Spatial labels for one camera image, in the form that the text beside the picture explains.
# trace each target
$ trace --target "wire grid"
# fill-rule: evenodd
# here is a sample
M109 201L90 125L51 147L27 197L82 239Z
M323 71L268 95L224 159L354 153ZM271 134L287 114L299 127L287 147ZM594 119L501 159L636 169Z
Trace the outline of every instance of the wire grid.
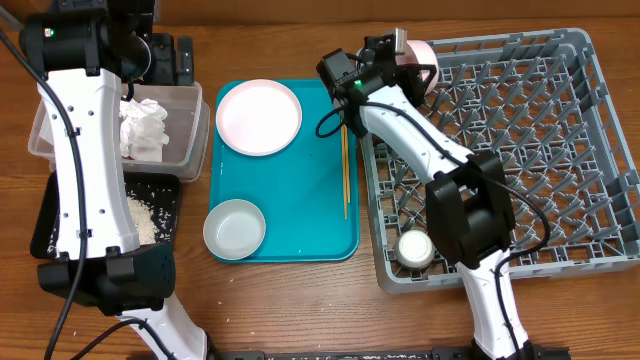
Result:
M585 94L597 86L597 78L589 66L570 74L565 60L564 56L536 57L441 68L439 85L424 109L452 140L474 152L496 152L507 184L528 195L549 218L549 246L514 260L512 266L626 255L622 226L582 116L590 105ZM400 235L416 227L426 231L424 186L393 150L379 140L376 143L388 240L385 258L393 274L420 281L432 274L455 272L440 254L420 270L396 261L393 246ZM511 247L533 246L540 241L542 224L521 201L514 199L513 206L517 226L511 233Z

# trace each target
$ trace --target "chopsticks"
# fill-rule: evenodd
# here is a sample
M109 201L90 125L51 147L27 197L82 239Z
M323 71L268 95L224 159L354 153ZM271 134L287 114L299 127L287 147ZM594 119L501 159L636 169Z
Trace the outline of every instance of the chopsticks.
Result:
M342 199L344 203L344 219L347 219L347 204L351 204L351 180L349 174L349 131L345 125L340 129L342 140Z

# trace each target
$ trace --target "wooden surface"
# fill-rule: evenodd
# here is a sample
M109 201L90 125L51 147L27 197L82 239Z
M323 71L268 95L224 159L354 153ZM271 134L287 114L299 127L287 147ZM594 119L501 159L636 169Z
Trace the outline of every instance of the wooden surface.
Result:
M264 25L368 21L479 20L511 18L583 18L638 16L640 2L630 0L156 0L160 24ZM0 0L19 19L45 11L51 0Z
M449 21L401 24L411 38L441 39L560 27L586 29L599 56L633 156L640 159L640 28L638 19ZM212 107L218 90L237 79L309 78L320 57L355 50L364 35L392 24L166 28L191 35L196 79ZM29 241L49 176L45 160L27 152L39 101L35 83L0 48L0 358L39 358L63 301L38 287ZM374 273L365 196L361 245L338 264L225 265L209 255L201 229L208 210L209 164L184 186L175 257L176 292L193 321L222 350L355 351L466 345L473 333L463 289L386 295ZM366 191L360 169L360 191ZM624 273L517 281L520 316L535 343L570 346L573 358L640 357L640 267ZM56 357L75 354L115 322L74 306ZM90 355L146 354L130 329Z

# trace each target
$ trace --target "transparent container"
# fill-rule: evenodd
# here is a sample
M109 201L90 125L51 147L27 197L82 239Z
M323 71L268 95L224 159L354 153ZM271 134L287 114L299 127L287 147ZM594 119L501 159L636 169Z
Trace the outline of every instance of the transparent container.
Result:
M164 120L169 143L162 147L162 162L122 160L122 168L128 172L173 174L183 182L200 177L209 139L209 106L202 101L202 87L193 86L142 86L135 85L134 99L146 98L158 101L167 110ZM49 127L45 106L40 102L29 136L29 152L49 160L55 169L53 145L41 137Z

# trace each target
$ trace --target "pink plate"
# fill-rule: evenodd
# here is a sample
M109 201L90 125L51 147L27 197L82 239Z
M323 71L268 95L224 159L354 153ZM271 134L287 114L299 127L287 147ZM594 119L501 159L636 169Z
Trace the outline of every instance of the pink plate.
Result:
M284 149L302 124L298 98L271 80L244 82L227 93L216 112L216 127L233 150L264 156Z

